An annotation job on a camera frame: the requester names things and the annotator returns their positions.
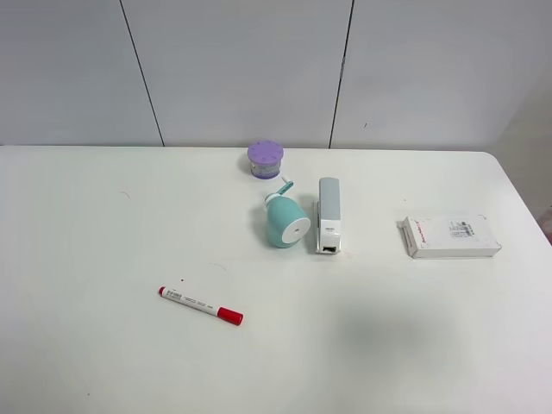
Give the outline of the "white flat cardboard box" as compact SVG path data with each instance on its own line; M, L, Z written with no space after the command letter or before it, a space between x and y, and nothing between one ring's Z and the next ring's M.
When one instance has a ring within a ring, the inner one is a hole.
M398 226L413 259L492 258L502 248L485 216L407 216Z

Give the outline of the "white and grey stapler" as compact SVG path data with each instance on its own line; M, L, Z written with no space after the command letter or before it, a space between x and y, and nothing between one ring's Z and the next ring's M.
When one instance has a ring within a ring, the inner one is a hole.
M318 182L316 213L316 252L338 254L341 251L342 218L339 179L324 177Z

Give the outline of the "red and white marker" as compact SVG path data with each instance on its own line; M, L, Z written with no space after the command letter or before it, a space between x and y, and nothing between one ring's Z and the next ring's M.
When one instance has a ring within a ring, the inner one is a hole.
M186 296L185 294L174 289L169 289L164 285L160 287L159 295L162 298L173 301L174 303L192 308L196 311L201 311L213 317L217 317L218 319L221 319L226 323L231 323L235 326L240 326L243 320L243 315L240 312L230 310L222 306L207 304L203 301Z

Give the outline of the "teal pencil sharpener with crank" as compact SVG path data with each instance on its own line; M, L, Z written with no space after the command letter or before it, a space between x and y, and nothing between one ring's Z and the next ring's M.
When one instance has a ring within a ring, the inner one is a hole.
M283 178L284 185L265 197L267 211L266 234L268 242L276 248L296 245L311 228L311 220L304 209L285 194L294 182Z

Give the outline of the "purple lidded round container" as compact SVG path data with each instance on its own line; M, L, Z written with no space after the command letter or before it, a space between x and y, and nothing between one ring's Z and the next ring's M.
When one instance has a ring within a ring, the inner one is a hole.
M248 147L250 172L257 179L273 179L279 175L284 149L275 141L257 141Z

